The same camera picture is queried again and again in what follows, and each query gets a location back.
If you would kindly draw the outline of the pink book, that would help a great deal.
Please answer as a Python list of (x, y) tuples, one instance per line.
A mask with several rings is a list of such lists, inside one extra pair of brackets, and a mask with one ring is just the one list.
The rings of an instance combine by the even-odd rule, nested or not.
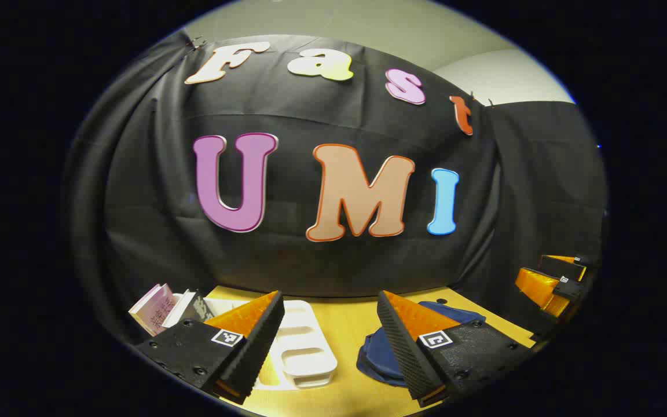
[(156, 284), (128, 311), (135, 322), (151, 337), (164, 331), (163, 323), (177, 304), (174, 292), (167, 283)]

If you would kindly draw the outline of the white bookshelf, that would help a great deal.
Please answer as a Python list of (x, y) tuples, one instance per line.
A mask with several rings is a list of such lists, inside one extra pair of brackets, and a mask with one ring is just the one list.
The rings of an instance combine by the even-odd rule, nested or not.
[[(244, 301), (205, 298), (217, 316), (244, 305)], [(337, 359), (318, 324), (312, 306), (305, 301), (285, 301), (285, 316), (271, 344), (257, 390), (304, 390), (331, 382)]]

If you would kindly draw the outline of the black backdrop cloth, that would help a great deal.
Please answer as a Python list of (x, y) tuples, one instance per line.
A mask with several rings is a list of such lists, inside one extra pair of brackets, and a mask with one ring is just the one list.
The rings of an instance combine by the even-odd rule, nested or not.
[(138, 56), (77, 132), (64, 221), (96, 317), (154, 283), (303, 297), (452, 287), (538, 335), (515, 284), (545, 255), (598, 264), (603, 159), (567, 102), (487, 105), (397, 56), (310, 35)]

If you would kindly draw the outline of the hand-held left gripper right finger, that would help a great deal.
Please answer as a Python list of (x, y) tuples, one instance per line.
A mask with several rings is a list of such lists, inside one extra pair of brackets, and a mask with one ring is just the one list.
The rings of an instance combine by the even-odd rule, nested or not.
[(411, 398), (421, 407), (463, 400), (533, 354), (487, 322), (452, 320), (389, 291), (378, 295), (378, 317)]

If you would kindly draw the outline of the dark cover book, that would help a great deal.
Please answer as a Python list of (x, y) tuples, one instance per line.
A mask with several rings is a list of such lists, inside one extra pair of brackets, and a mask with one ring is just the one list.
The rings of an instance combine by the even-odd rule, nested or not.
[(162, 323), (164, 329), (169, 329), (173, 325), (185, 319), (198, 320), (205, 322), (215, 317), (211, 307), (204, 299), (202, 293), (198, 290), (189, 288), (175, 303), (174, 308), (167, 315)]

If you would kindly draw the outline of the blue schoolbag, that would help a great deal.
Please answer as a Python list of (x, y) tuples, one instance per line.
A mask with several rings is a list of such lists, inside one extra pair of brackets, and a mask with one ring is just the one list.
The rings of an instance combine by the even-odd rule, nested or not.
[[(456, 309), (437, 302), (421, 301), (419, 305), (460, 323), (486, 320), (484, 315), (477, 312)], [(406, 386), (404, 376), (382, 328), (366, 336), (360, 348), (356, 366), (360, 372), (378, 382), (391, 386)]]

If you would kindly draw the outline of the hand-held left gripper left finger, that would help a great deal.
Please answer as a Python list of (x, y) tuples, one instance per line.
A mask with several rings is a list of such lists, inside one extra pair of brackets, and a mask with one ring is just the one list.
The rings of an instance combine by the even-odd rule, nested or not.
[(283, 295), (272, 291), (206, 321), (182, 319), (135, 348), (183, 382), (241, 405), (284, 315)]

